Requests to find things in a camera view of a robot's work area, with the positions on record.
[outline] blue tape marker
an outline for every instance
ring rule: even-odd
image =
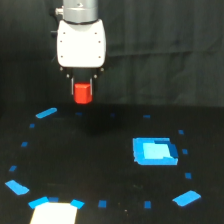
[[[81,201],[77,201],[77,200],[73,200],[71,202],[71,205],[73,205],[74,207],[77,207],[78,209],[82,208],[82,206],[84,205],[85,203],[81,202]]]
[[[28,205],[30,206],[30,208],[34,209],[38,205],[42,205],[42,204],[47,203],[47,202],[49,202],[48,198],[47,197],[43,197],[43,198],[37,199],[35,201],[29,202]]]
[[[150,118],[150,115],[143,115],[143,118]]]
[[[75,114],[78,115],[78,116],[82,116],[82,113],[79,113],[79,112],[77,112]]]
[[[192,178],[191,173],[185,173],[185,177],[186,177],[186,179],[191,179]]]
[[[30,124],[30,128],[34,128],[35,127],[35,124]]]
[[[17,166],[11,166],[11,168],[9,169],[9,171],[10,171],[10,172],[13,172],[13,171],[16,170],[16,168],[17,168]]]
[[[182,149],[182,152],[183,152],[184,155],[188,155],[187,149]]]
[[[58,202],[58,198],[57,197],[50,197],[48,198],[49,202]]]
[[[28,142],[23,142],[21,147],[27,147],[27,145],[28,145]]]
[[[136,138],[133,139],[133,152],[134,161],[140,165],[177,165],[177,158],[167,158],[162,159],[146,159],[144,156],[144,143],[155,143],[156,141],[169,142],[169,138]]]
[[[168,144],[169,150],[170,150],[170,155],[173,158],[178,158],[178,152],[177,152],[177,148],[174,144]]]
[[[46,111],[43,111],[39,114],[36,115],[37,118],[41,119],[41,118],[44,118],[44,117],[47,117],[53,113],[57,112],[57,109],[56,108],[51,108],[49,110],[46,110]]]
[[[179,134],[180,135],[184,135],[184,131],[183,130],[179,130]]]
[[[18,184],[16,181],[11,180],[7,183],[5,183],[5,185],[7,187],[9,187],[14,193],[16,193],[17,195],[22,195],[22,194],[26,194],[27,192],[29,192],[29,189]]]
[[[197,194],[194,191],[188,191],[187,193],[180,195],[179,197],[173,199],[179,206],[183,207],[187,204],[196,201],[197,199],[201,198],[201,195]]]
[[[170,150],[170,155],[173,158],[178,158],[178,152],[177,152],[177,148],[174,144],[171,144],[170,141],[155,141],[155,144],[167,144]]]
[[[107,207],[107,202],[106,201],[99,201],[98,207],[99,208],[106,208]]]
[[[151,202],[150,201],[145,201],[144,208],[150,209],[151,208]]]

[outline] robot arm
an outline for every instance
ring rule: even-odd
[[[89,82],[75,83],[75,74],[69,74],[75,102],[89,103],[93,99],[93,76],[106,57],[106,35],[103,22],[98,18],[98,0],[63,0],[62,8],[55,9],[55,15],[62,15],[57,31],[61,70],[95,69]]]

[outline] white robot housing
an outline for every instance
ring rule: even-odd
[[[98,0],[63,0],[57,32],[57,56],[62,67],[99,68],[105,62],[106,36],[98,19]]]

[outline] black table surface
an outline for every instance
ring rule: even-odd
[[[58,111],[35,117],[51,107]],[[170,138],[178,150],[178,165],[134,162],[132,140],[137,137]],[[28,146],[21,147],[22,142]],[[182,149],[189,154],[183,155]],[[12,165],[17,169],[9,172]],[[58,197],[61,203],[83,201],[77,224],[223,223],[224,110],[10,106],[0,120],[0,168],[1,224],[29,224],[33,210],[28,203],[44,196]],[[30,191],[17,196],[5,185],[10,180]],[[185,207],[172,201],[189,190],[201,199]],[[99,200],[107,201],[105,209],[98,208]],[[145,201],[151,201],[151,209],[144,208]]]

